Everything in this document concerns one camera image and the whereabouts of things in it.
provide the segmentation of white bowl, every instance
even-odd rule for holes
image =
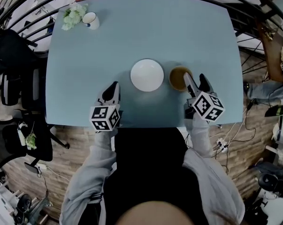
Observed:
[[[159,88],[163,78],[162,67],[158,62],[151,59],[138,61],[131,70],[133,85],[143,92],[151,92]]]

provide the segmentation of person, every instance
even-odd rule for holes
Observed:
[[[283,82],[267,81],[260,84],[244,81],[244,91],[249,99],[256,99],[257,103],[269,104],[283,100]]]
[[[184,122],[192,148],[177,128],[96,133],[67,188],[60,224],[240,224],[245,206],[212,158],[208,123],[197,113]]]

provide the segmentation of table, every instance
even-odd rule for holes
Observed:
[[[257,28],[266,57],[268,67],[268,77],[280,83],[283,83],[283,71],[281,69],[281,49],[283,47],[283,37],[279,33],[273,35],[273,41],[270,41],[262,29],[263,25],[257,22]]]
[[[170,70],[188,67],[199,82],[204,73],[226,112],[217,124],[242,121],[240,56],[226,9],[200,0],[84,0],[100,20],[97,30],[80,23],[61,29],[59,11],[46,73],[47,122],[90,127],[89,111],[98,93],[113,81],[121,87],[124,127],[183,126],[187,92],[173,90]],[[164,70],[163,84],[141,92],[130,70],[153,59]]]

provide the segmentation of black metal railing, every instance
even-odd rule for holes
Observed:
[[[45,0],[39,4],[37,4],[35,7],[31,8],[27,12],[25,12],[23,15],[18,17],[12,24],[10,24],[8,27],[6,24],[8,24],[8,21],[13,14],[13,12],[20,7],[25,1],[27,0],[16,0],[12,2],[10,1],[8,8],[5,9],[5,11],[0,15],[0,28],[4,29],[11,29],[16,24],[18,24],[21,20],[23,20],[25,17],[27,17],[30,13],[34,12],[36,9],[39,9],[43,7],[44,5],[48,4],[49,2],[53,0]],[[226,8],[229,12],[232,24],[234,29],[237,31],[236,36],[239,36],[240,34],[244,33],[247,35],[250,35],[253,38],[259,38],[259,32],[256,27],[256,22],[259,21],[263,24],[267,24],[267,22],[271,22],[278,30],[281,29],[280,25],[278,24],[275,19],[273,19],[273,16],[278,16],[283,20],[283,12],[272,2],[272,0],[260,0],[261,3],[264,5],[267,5],[270,9],[269,12],[264,13],[260,6],[252,4],[250,0],[236,0],[238,3],[226,3],[226,2],[220,2],[217,0],[202,0],[205,2],[209,2],[218,6],[221,6],[223,8]],[[0,0],[0,6],[2,2],[7,2],[7,0]],[[40,18],[37,18],[36,20],[29,22],[28,24],[25,24],[23,28],[17,31],[17,33],[22,33],[27,28],[31,27],[32,25],[56,14],[59,11],[60,8],[49,11],[47,14],[41,16]],[[25,39],[31,38],[33,35],[39,33],[42,30],[45,30],[51,26],[53,26],[53,22],[50,24],[47,24],[39,29],[36,29],[34,32],[31,32],[27,36],[25,36]],[[45,37],[50,36],[52,33],[49,32],[39,38],[34,39],[32,42],[35,43]]]

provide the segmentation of power strip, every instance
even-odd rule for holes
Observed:
[[[37,168],[39,168],[40,170],[46,170],[47,169],[46,165],[43,164],[43,163],[37,163]]]
[[[222,137],[217,139],[216,144],[218,145],[218,147],[219,147],[219,149],[221,150],[222,153],[224,153],[228,150],[227,142]]]

